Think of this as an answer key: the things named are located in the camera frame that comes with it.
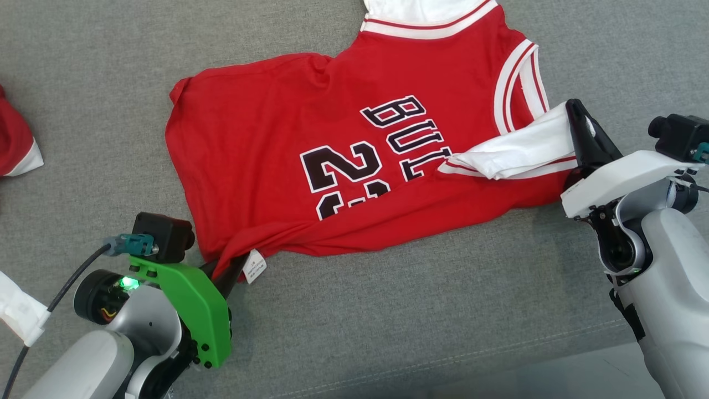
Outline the red basketball jersey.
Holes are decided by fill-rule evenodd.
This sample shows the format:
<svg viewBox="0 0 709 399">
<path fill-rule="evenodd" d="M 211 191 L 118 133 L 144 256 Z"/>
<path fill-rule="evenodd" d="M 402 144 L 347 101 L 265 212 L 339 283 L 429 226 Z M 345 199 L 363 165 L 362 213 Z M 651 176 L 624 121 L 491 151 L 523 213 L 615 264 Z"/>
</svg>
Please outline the red basketball jersey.
<svg viewBox="0 0 709 399">
<path fill-rule="evenodd" d="M 377 252 L 556 202 L 577 161 L 538 45 L 496 0 L 364 0 L 335 57 L 182 79 L 166 144 L 216 280 L 240 257 Z"/>
</svg>

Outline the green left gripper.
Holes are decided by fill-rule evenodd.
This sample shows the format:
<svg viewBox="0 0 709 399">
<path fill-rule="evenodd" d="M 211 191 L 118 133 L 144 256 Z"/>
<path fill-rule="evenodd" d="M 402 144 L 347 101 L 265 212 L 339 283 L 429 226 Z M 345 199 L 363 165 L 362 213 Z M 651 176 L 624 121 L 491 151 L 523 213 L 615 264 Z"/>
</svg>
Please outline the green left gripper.
<svg viewBox="0 0 709 399">
<path fill-rule="evenodd" d="M 232 353 L 226 300 L 243 275 L 249 257 L 250 253 L 244 253 L 229 261 L 219 276 L 219 291 L 212 283 L 218 275 L 218 260 L 198 268 L 182 263 L 155 263 L 133 255 L 129 261 L 140 279 L 160 286 L 197 343 L 197 356 L 203 366 L 218 369 Z"/>
</svg>

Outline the red shorts with white stripes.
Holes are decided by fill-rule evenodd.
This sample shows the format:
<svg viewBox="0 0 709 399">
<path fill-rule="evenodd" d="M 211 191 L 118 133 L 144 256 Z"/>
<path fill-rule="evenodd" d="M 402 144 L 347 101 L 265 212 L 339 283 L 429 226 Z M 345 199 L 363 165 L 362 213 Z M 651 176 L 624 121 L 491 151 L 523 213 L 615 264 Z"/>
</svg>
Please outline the red shorts with white stripes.
<svg viewBox="0 0 709 399">
<path fill-rule="evenodd" d="M 8 101 L 0 85 L 0 178 L 16 177 L 44 164 L 27 121 Z"/>
</svg>

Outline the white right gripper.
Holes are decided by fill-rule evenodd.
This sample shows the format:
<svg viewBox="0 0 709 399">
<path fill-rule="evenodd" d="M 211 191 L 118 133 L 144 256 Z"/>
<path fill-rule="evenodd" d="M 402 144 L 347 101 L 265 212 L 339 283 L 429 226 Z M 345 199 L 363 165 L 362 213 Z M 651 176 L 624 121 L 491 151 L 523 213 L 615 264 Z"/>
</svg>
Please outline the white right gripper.
<svg viewBox="0 0 709 399">
<path fill-rule="evenodd" d="M 567 218 L 587 217 L 592 207 L 677 175 L 676 170 L 699 170 L 702 162 L 681 162 L 654 151 L 624 156 L 605 132 L 595 132 L 593 119 L 580 99 L 566 103 L 577 167 L 574 175 L 585 177 L 561 194 Z"/>
</svg>

